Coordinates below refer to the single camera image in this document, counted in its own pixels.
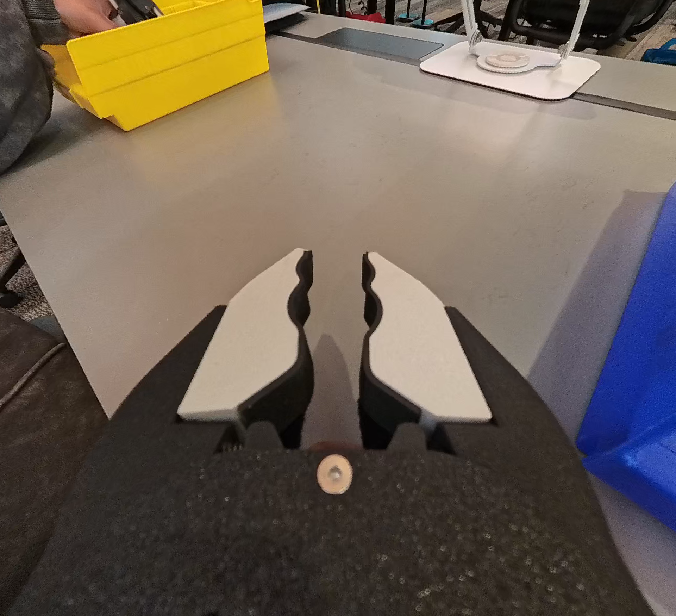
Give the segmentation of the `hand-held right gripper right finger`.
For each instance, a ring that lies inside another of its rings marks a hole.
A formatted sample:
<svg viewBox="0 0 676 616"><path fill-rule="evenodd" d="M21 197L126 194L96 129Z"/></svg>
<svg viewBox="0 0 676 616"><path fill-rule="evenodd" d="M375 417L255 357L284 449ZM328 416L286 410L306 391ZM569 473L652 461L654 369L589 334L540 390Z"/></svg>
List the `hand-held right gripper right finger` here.
<svg viewBox="0 0 676 616"><path fill-rule="evenodd" d="M401 425L425 439L447 424L487 425L493 413L441 299L376 251L362 257L364 321L359 428L386 449Z"/></svg>

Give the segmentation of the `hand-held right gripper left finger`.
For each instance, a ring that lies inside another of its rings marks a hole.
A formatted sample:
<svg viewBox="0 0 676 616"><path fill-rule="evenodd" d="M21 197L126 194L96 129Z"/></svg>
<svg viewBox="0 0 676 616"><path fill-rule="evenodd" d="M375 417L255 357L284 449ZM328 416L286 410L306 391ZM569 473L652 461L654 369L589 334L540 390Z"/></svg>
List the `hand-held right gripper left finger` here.
<svg viewBox="0 0 676 616"><path fill-rule="evenodd" d="M244 435L268 422L283 446L298 449L314 393L304 325L314 279L313 253L294 249L230 300L176 415L228 423Z"/></svg>

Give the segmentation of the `yellow plastic bin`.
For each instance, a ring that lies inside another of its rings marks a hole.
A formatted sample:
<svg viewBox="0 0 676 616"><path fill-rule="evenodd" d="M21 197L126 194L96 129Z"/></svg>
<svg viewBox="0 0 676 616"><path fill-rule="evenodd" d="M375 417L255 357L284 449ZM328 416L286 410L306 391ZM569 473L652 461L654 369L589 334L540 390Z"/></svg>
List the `yellow plastic bin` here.
<svg viewBox="0 0 676 616"><path fill-rule="evenodd" d="M44 45L59 92L130 131L269 70L262 0L153 0L161 17Z"/></svg>

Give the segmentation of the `blue plastic bin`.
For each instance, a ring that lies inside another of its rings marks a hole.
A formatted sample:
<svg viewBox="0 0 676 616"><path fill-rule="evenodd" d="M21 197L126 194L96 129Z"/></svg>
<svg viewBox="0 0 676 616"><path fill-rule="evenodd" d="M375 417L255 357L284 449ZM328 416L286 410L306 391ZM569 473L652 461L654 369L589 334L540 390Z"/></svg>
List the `blue plastic bin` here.
<svg viewBox="0 0 676 616"><path fill-rule="evenodd" d="M675 186L577 435L585 469L675 530Z"/></svg>

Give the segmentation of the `person's left hand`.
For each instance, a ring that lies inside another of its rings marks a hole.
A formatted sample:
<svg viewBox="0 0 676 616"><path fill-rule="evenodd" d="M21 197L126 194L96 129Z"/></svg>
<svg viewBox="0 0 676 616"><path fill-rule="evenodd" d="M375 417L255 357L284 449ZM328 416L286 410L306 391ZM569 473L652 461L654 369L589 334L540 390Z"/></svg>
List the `person's left hand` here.
<svg viewBox="0 0 676 616"><path fill-rule="evenodd" d="M84 37L115 29L118 12L109 0L53 0L71 37Z"/></svg>

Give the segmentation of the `white flat sheet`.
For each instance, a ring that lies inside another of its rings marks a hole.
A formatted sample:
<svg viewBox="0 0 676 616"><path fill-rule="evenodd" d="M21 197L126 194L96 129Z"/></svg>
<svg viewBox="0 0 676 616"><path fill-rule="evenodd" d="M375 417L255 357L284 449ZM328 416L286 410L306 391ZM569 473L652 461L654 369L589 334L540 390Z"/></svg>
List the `white flat sheet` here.
<svg viewBox="0 0 676 616"><path fill-rule="evenodd" d="M263 6L264 24L293 18L310 10L308 5L298 3L269 3Z"/></svg>

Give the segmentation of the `white tablet stand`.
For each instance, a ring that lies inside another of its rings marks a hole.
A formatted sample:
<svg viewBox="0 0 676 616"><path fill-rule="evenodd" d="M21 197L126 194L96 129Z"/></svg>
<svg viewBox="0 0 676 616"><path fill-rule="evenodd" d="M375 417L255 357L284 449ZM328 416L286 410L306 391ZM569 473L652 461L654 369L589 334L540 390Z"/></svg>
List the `white tablet stand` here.
<svg viewBox="0 0 676 616"><path fill-rule="evenodd" d="M600 69L599 63L572 53L590 1L580 0L569 39L557 52L551 52L538 46L509 45L482 37L473 0L461 0L467 42L422 61L420 70L534 99L568 99Z"/></svg>

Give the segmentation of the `black office chair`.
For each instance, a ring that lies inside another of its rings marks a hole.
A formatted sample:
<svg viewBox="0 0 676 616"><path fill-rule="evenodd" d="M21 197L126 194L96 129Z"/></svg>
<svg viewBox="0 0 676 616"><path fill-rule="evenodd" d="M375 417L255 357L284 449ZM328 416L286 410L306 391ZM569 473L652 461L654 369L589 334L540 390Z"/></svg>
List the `black office chair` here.
<svg viewBox="0 0 676 616"><path fill-rule="evenodd" d="M493 11L486 12L483 10L485 1L488 1L489 3L497 1L502 10L497 11L497 14ZM482 37L490 38L489 29L491 27L497 29L497 31L501 31L503 18L500 17L500 14L506 12L507 3L508 0L472 0L475 20ZM442 31L449 34L458 33L461 29L464 29L464 27L464 16L461 10L456 14L442 18L441 20L435 20L435 24L433 25L435 31Z"/></svg>
<svg viewBox="0 0 676 616"><path fill-rule="evenodd" d="M509 0L498 35L554 47L570 39L580 0ZM675 0L590 0L575 51L605 50L657 24Z"/></svg>

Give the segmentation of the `blue bag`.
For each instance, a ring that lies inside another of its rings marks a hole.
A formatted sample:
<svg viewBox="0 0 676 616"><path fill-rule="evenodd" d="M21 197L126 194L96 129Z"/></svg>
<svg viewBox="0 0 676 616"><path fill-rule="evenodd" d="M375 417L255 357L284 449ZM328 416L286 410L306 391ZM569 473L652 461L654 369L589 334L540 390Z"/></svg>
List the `blue bag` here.
<svg viewBox="0 0 676 616"><path fill-rule="evenodd" d="M641 57L642 62L656 63L667 66L676 65L675 38L668 40L658 48L647 49Z"/></svg>

